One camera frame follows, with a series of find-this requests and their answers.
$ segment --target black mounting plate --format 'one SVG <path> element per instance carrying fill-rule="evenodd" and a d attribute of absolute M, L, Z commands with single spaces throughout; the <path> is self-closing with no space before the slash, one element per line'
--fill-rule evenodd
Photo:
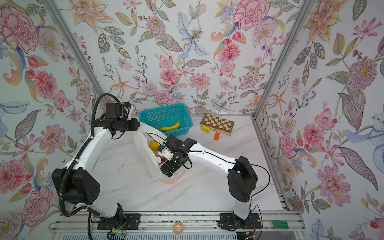
<path fill-rule="evenodd" d="M 245 220 L 245 228 L 248 230 L 253 230 L 255 229 L 261 229 L 262 225 L 260 222 L 259 215 L 257 213 L 250 213 L 248 215 L 248 218 Z M 235 214 L 232 213 L 227 213 L 227 214 L 220 214 L 220 221 L 217 223 L 217 225 L 224 230 L 235 230 L 235 229 L 240 229 L 235 225 Z"/>
<path fill-rule="evenodd" d="M 127 218 L 126 230 L 137 230 L 140 224 L 140 214 L 124 214 Z M 99 222 L 98 230 L 111 230 L 113 227 L 109 226 L 107 222 Z"/>

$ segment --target checkered board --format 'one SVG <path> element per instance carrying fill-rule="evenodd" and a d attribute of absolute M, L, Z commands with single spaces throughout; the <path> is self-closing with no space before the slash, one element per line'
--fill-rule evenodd
<path fill-rule="evenodd" d="M 234 124 L 233 121 L 206 114 L 200 122 L 200 127 L 204 125 L 216 132 L 231 135 Z"/>

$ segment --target plastic basket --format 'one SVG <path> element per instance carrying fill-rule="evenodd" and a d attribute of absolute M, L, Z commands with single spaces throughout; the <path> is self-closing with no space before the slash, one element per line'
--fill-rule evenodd
<path fill-rule="evenodd" d="M 193 126 L 188 109 L 182 103 L 142 111 L 139 114 L 139 121 L 158 130 L 160 130 L 161 127 L 173 126 L 179 121 L 180 127 L 178 129 L 163 132 L 167 137 L 171 134 L 175 136 L 186 134 Z"/>

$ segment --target banana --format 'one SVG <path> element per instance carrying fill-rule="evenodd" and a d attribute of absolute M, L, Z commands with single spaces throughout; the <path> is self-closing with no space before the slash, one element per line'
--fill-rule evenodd
<path fill-rule="evenodd" d="M 180 123 L 179 123 L 179 121 L 177 121 L 177 123 L 175 125 L 173 125 L 172 127 L 161 127 L 160 130 L 163 132 L 167 132 L 167 131 L 178 129 L 179 127 L 180 127 Z"/>

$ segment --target wallpaper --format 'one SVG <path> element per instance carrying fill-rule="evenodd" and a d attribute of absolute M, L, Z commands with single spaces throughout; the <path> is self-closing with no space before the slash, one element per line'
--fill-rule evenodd
<path fill-rule="evenodd" d="M 56 0 L 104 92 L 136 113 L 251 113 L 299 0 Z"/>
<path fill-rule="evenodd" d="M 316 0 L 258 116 L 313 240 L 384 239 L 381 0 Z"/>
<path fill-rule="evenodd" d="M 0 1 L 0 239 L 47 239 L 95 94 L 39 1 Z"/>

